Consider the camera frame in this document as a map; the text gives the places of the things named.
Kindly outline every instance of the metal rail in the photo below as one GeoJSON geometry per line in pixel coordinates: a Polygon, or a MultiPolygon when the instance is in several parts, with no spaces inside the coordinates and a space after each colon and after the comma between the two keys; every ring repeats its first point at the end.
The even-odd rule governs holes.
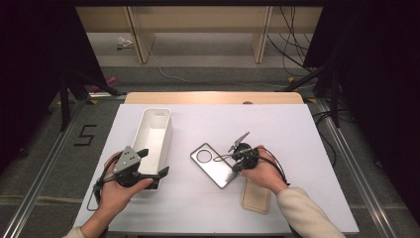
{"type": "Polygon", "coordinates": [[[9,225],[6,229],[6,232],[3,235],[3,238],[12,238],[12,237],[19,237],[22,229],[24,228],[34,206],[37,202],[37,199],[46,184],[55,162],[61,152],[61,149],[64,145],[64,142],[71,130],[71,126],[73,125],[74,121],[76,120],[79,112],[83,108],[85,101],[77,101],[75,103],[75,108],[73,110],[73,115],[71,116],[71,120],[69,121],[68,125],[63,131],[60,131],[52,149],[50,150],[49,155],[47,156],[46,161],[44,162],[43,166],[41,167],[40,171],[38,172],[37,177],[35,178],[34,182],[31,185],[31,188],[25,195],[21,205],[16,210],[15,214],[13,215],[12,219],[9,222],[9,225]]]}
{"type": "MultiPolygon", "coordinates": [[[[322,112],[329,111],[328,105],[324,99],[318,100],[318,107],[322,112]]],[[[379,200],[374,195],[373,190],[371,189],[368,181],[359,167],[359,164],[352,153],[349,145],[346,142],[340,128],[336,128],[333,121],[328,118],[327,125],[330,129],[331,134],[333,135],[334,141],[336,142],[344,161],[349,169],[350,174],[353,177],[356,186],[358,187],[359,192],[361,193],[362,199],[364,200],[367,210],[370,213],[371,218],[373,219],[374,224],[380,234],[380,237],[397,237],[394,228],[392,227],[389,219],[379,203],[379,200]]]]}

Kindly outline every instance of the hand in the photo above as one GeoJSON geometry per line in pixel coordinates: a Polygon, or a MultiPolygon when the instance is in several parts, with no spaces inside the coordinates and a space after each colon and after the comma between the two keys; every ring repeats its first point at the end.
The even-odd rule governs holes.
{"type": "MultiPolygon", "coordinates": [[[[275,163],[274,158],[266,152],[264,146],[258,146],[258,150],[261,157],[275,163]]],[[[257,185],[270,189],[274,194],[288,188],[275,167],[263,160],[259,160],[257,166],[252,170],[242,170],[241,174],[257,185]]]]}
{"type": "MultiPolygon", "coordinates": [[[[118,153],[115,153],[111,156],[111,158],[108,159],[108,161],[105,163],[105,167],[117,154],[118,153]]],[[[111,174],[114,168],[115,163],[109,167],[106,174],[111,174]]],[[[130,202],[130,199],[137,192],[145,189],[152,182],[153,180],[151,178],[147,178],[140,180],[131,187],[123,187],[114,180],[105,182],[102,188],[101,200],[99,202],[98,209],[80,228],[83,235],[86,238],[99,237],[100,234],[109,225],[109,223],[111,223],[114,217],[122,210],[124,210],[124,208],[130,202]]]]}
{"type": "MultiPolygon", "coordinates": [[[[104,167],[106,167],[111,159],[116,155],[118,155],[118,153],[112,155],[111,158],[109,158],[105,163],[104,167]]],[[[114,171],[114,168],[115,163],[109,167],[106,175],[111,174],[112,171],[114,171]]],[[[124,208],[130,202],[130,199],[136,193],[145,189],[152,182],[153,180],[151,178],[142,179],[131,187],[123,187],[114,180],[105,182],[102,188],[101,201],[98,209],[107,210],[111,214],[117,215],[122,210],[124,210],[124,208]]]]}

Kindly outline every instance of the person's left hand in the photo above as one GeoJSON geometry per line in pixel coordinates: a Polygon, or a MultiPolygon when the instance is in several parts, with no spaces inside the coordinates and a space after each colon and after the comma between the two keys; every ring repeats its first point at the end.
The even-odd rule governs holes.
{"type": "MultiPolygon", "coordinates": [[[[118,155],[118,153],[115,153],[111,156],[111,158],[108,159],[108,161],[105,163],[105,167],[116,155],[118,155]]],[[[111,174],[114,168],[115,163],[109,167],[106,174],[111,174]]],[[[146,178],[140,180],[131,187],[123,187],[119,185],[115,180],[105,182],[102,188],[101,200],[99,202],[98,209],[106,210],[107,212],[111,212],[111,214],[117,215],[122,210],[124,210],[124,208],[130,202],[130,199],[136,193],[145,189],[152,182],[153,180],[151,178],[146,178]]]]}

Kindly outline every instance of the plate hole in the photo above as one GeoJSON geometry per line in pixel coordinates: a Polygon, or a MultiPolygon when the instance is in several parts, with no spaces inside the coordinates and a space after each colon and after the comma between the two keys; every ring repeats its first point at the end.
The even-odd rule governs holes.
{"type": "Polygon", "coordinates": [[[207,150],[199,151],[197,154],[197,161],[201,163],[208,163],[211,161],[211,159],[212,159],[212,155],[207,150]]]}

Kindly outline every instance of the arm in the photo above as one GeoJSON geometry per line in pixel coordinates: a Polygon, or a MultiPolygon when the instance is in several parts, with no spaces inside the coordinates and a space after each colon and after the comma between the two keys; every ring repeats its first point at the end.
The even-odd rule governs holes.
{"type": "MultiPolygon", "coordinates": [[[[274,161],[263,146],[259,146],[259,154],[274,161]]],[[[303,189],[289,188],[278,171],[269,163],[259,160],[255,169],[243,170],[242,175],[276,194],[281,213],[302,237],[344,237],[303,189]]]]}
{"type": "MultiPolygon", "coordinates": [[[[115,164],[108,169],[107,174],[112,173],[114,167],[115,164]]],[[[131,187],[120,186],[114,180],[105,182],[102,188],[101,200],[99,202],[98,209],[81,227],[71,229],[65,238],[99,237],[114,217],[124,210],[130,202],[130,199],[137,192],[150,185],[152,181],[153,180],[151,178],[143,179],[131,187]]]]}

